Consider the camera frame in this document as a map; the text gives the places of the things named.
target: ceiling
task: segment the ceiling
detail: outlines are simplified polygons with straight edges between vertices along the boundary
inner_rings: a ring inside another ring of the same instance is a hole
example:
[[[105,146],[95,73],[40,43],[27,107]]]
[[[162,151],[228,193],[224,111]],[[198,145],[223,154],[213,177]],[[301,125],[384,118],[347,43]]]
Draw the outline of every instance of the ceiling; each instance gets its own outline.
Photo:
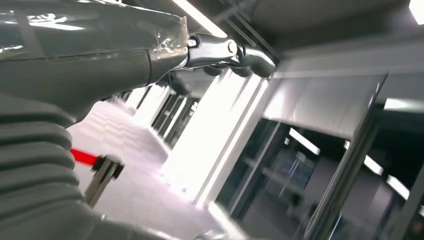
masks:
[[[278,34],[321,25],[391,2],[393,0],[261,0],[255,6],[252,21]]]
[[[231,38],[276,62],[287,49],[417,28],[409,0],[188,0]],[[172,0],[123,0],[186,16]],[[190,16],[191,32],[207,31]]]

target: floor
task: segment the floor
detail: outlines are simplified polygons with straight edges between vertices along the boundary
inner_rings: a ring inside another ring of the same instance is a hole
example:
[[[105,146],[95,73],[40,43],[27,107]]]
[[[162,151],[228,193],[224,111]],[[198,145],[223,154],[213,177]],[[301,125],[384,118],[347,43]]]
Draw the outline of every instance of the floor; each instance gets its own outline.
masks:
[[[201,232],[221,230],[206,209],[184,200],[161,181],[159,170],[167,154],[151,132],[132,122],[126,111],[98,102],[84,121],[68,130],[74,148],[95,155],[115,154],[125,163],[119,178],[105,189],[96,210],[111,219],[184,240]],[[84,191],[93,173],[80,164],[75,172]]]

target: wall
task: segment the wall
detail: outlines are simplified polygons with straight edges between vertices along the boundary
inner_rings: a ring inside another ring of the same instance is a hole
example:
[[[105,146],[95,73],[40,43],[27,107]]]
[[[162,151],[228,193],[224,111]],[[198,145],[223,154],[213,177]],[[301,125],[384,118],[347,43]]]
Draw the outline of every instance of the wall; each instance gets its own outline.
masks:
[[[423,73],[422,32],[293,51],[273,76],[281,84],[264,117],[350,139],[386,74],[379,102],[424,100]]]
[[[281,79],[263,116],[350,139],[383,78],[377,75]]]

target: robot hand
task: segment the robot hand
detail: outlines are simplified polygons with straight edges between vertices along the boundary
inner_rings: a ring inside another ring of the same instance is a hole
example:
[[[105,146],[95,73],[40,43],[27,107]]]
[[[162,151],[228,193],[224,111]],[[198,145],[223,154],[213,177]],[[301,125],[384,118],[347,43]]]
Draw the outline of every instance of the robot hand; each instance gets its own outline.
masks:
[[[188,40],[188,58],[177,69],[200,67],[212,76],[229,67],[242,77],[256,74],[262,78],[268,78],[276,69],[271,58],[258,49],[229,38],[193,33]]]

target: white pillar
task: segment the white pillar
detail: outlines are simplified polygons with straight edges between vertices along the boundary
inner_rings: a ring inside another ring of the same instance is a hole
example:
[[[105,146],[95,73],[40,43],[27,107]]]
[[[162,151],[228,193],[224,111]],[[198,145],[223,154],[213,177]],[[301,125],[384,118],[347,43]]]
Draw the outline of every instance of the white pillar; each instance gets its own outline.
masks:
[[[257,96],[263,95],[267,88],[263,82],[258,76],[246,79],[230,70],[214,80],[162,168],[170,185],[184,189],[190,200],[204,202],[201,193],[212,189],[208,185],[217,179],[214,173],[222,171],[223,150]]]
[[[264,80],[260,83],[257,94],[246,106],[244,116],[236,124],[233,136],[228,139],[217,158],[215,169],[199,191],[194,201],[197,205],[205,207],[215,201],[279,84],[279,79],[271,82]]]
[[[132,90],[131,94],[128,97],[128,100],[125,102],[125,106],[129,108],[136,109],[142,100],[143,95],[146,92],[147,87],[140,87]]]
[[[161,110],[170,93],[171,90],[169,87],[151,86],[141,106],[135,112],[133,121],[148,128]]]

